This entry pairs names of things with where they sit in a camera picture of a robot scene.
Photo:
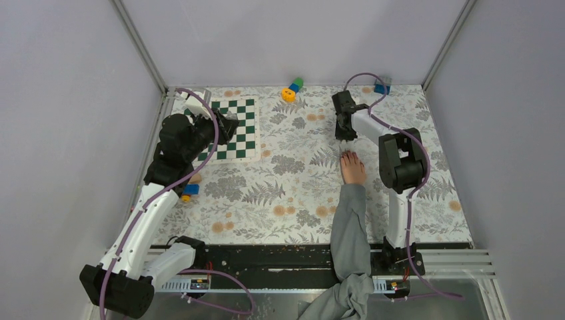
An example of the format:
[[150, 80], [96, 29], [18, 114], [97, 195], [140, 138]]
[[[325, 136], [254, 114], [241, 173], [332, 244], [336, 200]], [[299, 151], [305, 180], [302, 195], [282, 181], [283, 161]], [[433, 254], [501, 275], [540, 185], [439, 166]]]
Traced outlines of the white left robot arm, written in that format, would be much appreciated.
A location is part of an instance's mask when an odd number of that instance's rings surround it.
[[193, 161], [211, 151], [214, 142], [226, 145], [239, 127], [234, 114], [214, 115], [215, 120], [183, 114], [163, 120], [132, 215], [98, 265], [85, 265], [79, 274], [86, 294], [101, 311], [138, 319], [149, 309], [157, 287], [182, 269], [192, 274], [205, 269], [203, 242], [185, 237], [152, 263], [146, 264], [145, 258], [159, 226], [195, 174]]

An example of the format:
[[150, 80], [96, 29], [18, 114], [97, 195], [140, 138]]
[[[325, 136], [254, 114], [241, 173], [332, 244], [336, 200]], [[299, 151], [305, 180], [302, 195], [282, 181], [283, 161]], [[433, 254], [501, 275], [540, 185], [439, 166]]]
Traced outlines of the grey sleeved forearm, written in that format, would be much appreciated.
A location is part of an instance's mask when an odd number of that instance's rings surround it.
[[330, 252], [338, 283], [318, 296], [300, 319], [366, 319], [374, 292], [366, 234], [366, 190], [344, 184], [332, 222]]

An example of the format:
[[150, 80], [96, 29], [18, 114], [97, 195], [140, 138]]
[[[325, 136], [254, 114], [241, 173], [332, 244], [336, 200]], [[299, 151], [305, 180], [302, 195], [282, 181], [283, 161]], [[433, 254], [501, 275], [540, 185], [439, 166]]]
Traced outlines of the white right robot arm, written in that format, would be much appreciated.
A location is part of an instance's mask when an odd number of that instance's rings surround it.
[[348, 90], [335, 93], [331, 99], [336, 112], [336, 139], [353, 141], [363, 135], [378, 147], [380, 180], [388, 189], [388, 227], [378, 258], [380, 267], [393, 275], [423, 275], [422, 256], [411, 233], [412, 200], [430, 173], [420, 132], [385, 123], [368, 105], [356, 103]]

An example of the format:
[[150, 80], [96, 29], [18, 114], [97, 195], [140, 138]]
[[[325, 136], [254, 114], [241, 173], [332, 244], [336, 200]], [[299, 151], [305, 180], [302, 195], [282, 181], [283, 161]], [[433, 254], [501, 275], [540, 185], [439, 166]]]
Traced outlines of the person's hand with painted nails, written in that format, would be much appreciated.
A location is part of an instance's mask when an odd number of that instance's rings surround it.
[[366, 182], [364, 163], [355, 152], [345, 151], [342, 153], [340, 156], [340, 168], [345, 184], [364, 185]]

